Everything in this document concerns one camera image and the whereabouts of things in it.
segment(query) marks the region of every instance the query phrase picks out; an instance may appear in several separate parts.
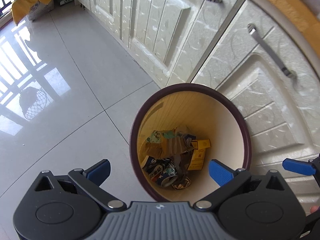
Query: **tile floor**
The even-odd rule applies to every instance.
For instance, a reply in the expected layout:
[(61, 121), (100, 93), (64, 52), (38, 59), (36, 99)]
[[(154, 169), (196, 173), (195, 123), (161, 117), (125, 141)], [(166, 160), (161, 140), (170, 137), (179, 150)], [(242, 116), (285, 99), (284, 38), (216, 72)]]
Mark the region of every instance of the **tile floor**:
[(73, 3), (0, 30), (0, 239), (18, 240), (12, 215), (41, 170), (64, 175), (107, 158), (103, 189), (127, 204), (152, 201), (128, 142), (137, 111), (158, 90)]

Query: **screw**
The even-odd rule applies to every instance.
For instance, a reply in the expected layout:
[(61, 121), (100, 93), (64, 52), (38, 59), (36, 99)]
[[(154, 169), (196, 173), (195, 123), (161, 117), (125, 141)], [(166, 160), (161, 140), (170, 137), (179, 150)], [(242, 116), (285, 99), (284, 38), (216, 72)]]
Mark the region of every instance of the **screw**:
[(121, 208), (124, 203), (121, 200), (114, 199), (108, 202), (108, 207), (110, 208)]
[(200, 200), (196, 203), (196, 207), (197, 208), (201, 208), (201, 209), (208, 209), (212, 206), (211, 202), (207, 201), (207, 200)]

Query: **yellow towel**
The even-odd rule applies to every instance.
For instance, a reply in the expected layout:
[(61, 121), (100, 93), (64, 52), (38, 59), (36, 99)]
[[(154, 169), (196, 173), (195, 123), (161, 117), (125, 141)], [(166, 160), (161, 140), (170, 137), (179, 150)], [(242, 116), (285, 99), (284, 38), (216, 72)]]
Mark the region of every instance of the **yellow towel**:
[(12, 17), (16, 25), (25, 17), (37, 2), (48, 4), (51, 0), (15, 0), (12, 3)]

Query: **trash can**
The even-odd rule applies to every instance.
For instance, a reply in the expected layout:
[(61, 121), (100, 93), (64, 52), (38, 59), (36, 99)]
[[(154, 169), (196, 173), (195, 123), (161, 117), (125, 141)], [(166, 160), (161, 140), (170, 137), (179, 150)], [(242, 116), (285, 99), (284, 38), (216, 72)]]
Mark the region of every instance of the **trash can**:
[[(189, 187), (161, 187), (140, 167), (146, 157), (141, 146), (154, 130), (179, 125), (186, 125), (197, 139), (210, 139), (211, 147), (206, 149), (202, 170), (188, 173)], [(210, 160), (218, 159), (232, 169), (248, 169), (251, 141), (244, 118), (225, 96), (203, 85), (177, 84), (156, 92), (139, 110), (131, 129), (130, 158), (139, 182), (156, 201), (189, 201), (192, 205), (219, 187), (209, 176)]]

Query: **blue gripper pad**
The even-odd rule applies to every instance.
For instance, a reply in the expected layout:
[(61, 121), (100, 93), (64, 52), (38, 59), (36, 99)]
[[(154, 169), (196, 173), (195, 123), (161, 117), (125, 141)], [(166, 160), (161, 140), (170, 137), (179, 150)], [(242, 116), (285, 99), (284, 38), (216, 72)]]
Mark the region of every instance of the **blue gripper pad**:
[(214, 159), (209, 162), (210, 177), (221, 187), (231, 181), (235, 176), (235, 171), (228, 166)]
[(288, 158), (286, 158), (282, 162), (282, 167), (287, 171), (292, 171), (292, 172), (306, 175), (306, 176), (311, 176), (316, 174), (316, 169), (313, 167), (311, 163), (292, 160)]
[(107, 159), (104, 159), (87, 169), (85, 172), (85, 177), (88, 180), (92, 181), (97, 186), (100, 186), (110, 176), (111, 165)]

